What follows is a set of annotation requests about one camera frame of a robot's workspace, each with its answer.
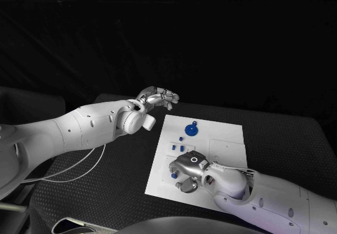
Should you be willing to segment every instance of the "black curtain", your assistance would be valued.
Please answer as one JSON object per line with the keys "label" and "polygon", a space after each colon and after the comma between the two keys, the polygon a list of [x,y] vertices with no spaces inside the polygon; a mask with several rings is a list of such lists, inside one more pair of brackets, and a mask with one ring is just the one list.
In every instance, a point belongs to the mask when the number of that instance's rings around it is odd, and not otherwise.
{"label": "black curtain", "polygon": [[337,150],[337,4],[0,4],[0,85],[62,95],[154,85],[183,102],[313,117]]}

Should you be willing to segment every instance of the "gray table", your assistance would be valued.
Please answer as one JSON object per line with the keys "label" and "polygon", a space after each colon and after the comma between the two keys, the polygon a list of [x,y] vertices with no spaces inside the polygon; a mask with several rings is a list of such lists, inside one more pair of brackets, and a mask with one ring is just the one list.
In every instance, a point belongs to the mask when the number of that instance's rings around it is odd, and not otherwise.
{"label": "gray table", "polygon": [[[95,103],[121,99],[131,97],[103,94]],[[157,107],[150,114],[157,119],[153,130],[141,129],[110,143],[85,177],[69,183],[39,183],[31,202],[33,233],[48,233],[65,217],[116,230],[166,216],[225,220],[257,229],[229,214],[144,194],[166,114],[242,125],[248,166],[337,199],[337,158],[313,118],[188,103],[175,105],[172,111]],[[68,180],[85,173],[101,150],[54,179]],[[62,154],[48,174],[75,164],[87,152]]]}

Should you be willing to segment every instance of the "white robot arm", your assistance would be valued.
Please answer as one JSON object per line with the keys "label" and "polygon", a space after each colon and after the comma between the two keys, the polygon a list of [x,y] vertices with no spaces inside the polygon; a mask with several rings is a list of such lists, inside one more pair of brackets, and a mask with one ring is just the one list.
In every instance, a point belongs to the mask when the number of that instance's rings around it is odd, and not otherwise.
{"label": "white robot arm", "polygon": [[196,151],[180,155],[169,170],[190,176],[176,184],[180,191],[192,193],[201,185],[224,211],[271,233],[337,233],[337,201],[290,181],[209,163]]}
{"label": "white robot arm", "polygon": [[136,99],[82,106],[36,123],[0,125],[0,200],[45,160],[103,146],[141,126],[152,130],[156,119],[147,112],[154,105],[170,110],[177,101],[177,94],[152,86]]}

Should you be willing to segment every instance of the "blue object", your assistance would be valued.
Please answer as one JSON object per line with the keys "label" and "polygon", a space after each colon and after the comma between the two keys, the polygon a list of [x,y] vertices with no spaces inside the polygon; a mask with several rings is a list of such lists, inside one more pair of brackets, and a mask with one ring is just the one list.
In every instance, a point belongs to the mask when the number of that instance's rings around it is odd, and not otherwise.
{"label": "blue object", "polygon": [[185,132],[192,137],[198,134],[198,122],[196,121],[193,121],[193,123],[186,126]]}

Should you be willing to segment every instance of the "blue plastic part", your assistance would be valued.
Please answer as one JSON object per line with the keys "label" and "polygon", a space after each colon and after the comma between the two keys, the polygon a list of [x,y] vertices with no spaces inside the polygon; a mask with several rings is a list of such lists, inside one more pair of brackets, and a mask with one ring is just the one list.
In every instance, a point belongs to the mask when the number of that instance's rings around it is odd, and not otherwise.
{"label": "blue plastic part", "polygon": [[193,121],[193,123],[186,126],[185,132],[192,137],[198,134],[198,122],[196,121]]}

